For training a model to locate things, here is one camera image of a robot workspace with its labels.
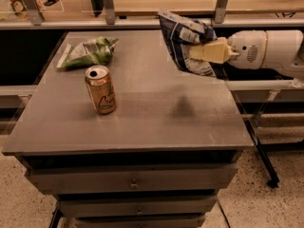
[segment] aluminum can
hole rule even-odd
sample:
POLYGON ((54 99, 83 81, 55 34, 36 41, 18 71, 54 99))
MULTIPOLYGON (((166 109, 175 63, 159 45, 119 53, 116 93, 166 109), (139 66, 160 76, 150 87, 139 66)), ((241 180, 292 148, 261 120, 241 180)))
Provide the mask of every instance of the aluminum can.
POLYGON ((106 66, 91 66, 85 71, 85 82, 95 110, 107 114, 116 109, 111 75, 106 66))

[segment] plastic bag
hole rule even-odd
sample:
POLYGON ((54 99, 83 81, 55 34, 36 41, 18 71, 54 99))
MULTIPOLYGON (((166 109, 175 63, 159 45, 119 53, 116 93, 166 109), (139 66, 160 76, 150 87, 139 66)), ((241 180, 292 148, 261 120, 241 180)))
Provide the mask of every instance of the plastic bag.
POLYGON ((117 38, 98 37, 82 42, 76 47, 68 44, 57 67, 106 66, 112 60, 117 42, 117 38))
POLYGON ((190 46, 217 40, 214 30, 206 24, 181 17, 165 9, 159 10, 161 32, 171 58, 179 70, 215 77, 208 62, 190 58, 190 46))
POLYGON ((292 86, 295 88, 304 88, 304 79, 294 78, 292 80, 292 86))
MULTIPOLYGON (((40 0, 35 0, 40 11, 45 7, 40 0)), ((0 0, 0 20, 26 21, 29 19, 29 13, 24 0, 0 0)))

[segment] terrazzo floor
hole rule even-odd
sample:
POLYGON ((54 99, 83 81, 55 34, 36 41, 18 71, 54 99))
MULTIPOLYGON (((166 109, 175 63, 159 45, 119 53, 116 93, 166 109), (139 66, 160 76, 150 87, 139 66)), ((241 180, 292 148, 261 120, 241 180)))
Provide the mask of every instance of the terrazzo floor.
MULTIPOLYGON (((298 136, 304 136, 303 116, 280 121, 284 124, 276 118, 262 121, 258 131, 265 143, 296 141, 298 136)), ((7 137, 0 135, 0 150, 7 137)), ((269 157, 280 178, 279 187, 272 189, 266 185, 270 177, 257 151, 244 151, 237 161, 237 174, 227 189, 219 191, 218 202, 206 214, 201 228, 304 227, 304 151, 271 152, 269 157)), ((49 227, 55 209, 54 198, 36 191, 15 158, 0 154, 0 169, 0 227, 49 227)), ((63 221, 59 227, 71 226, 63 221)))

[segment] chip bag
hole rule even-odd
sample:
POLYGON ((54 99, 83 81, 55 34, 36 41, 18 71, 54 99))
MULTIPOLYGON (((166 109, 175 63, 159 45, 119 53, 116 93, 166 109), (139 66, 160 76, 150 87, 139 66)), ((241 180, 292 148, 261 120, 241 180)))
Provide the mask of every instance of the chip bag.
POLYGON ((57 67, 74 68, 93 65, 106 66, 113 57, 117 38, 98 37, 84 41, 75 47, 68 44, 57 67))
POLYGON ((159 10, 161 32, 177 68, 202 76, 215 77, 211 65, 190 57, 190 48, 217 40, 214 30, 206 24, 181 17, 165 9, 159 10))

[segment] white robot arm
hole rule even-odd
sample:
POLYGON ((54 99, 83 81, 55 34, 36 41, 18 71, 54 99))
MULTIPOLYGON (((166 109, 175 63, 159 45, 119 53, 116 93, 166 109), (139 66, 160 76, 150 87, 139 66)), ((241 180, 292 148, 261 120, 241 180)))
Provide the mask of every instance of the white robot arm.
POLYGON ((229 37, 227 44, 234 52, 227 63, 234 67, 271 68, 285 76, 304 78, 300 30, 244 30, 229 37))
POLYGON ((190 57, 241 69, 271 68, 304 78, 304 43, 300 30, 243 30, 228 39, 190 48, 190 57))

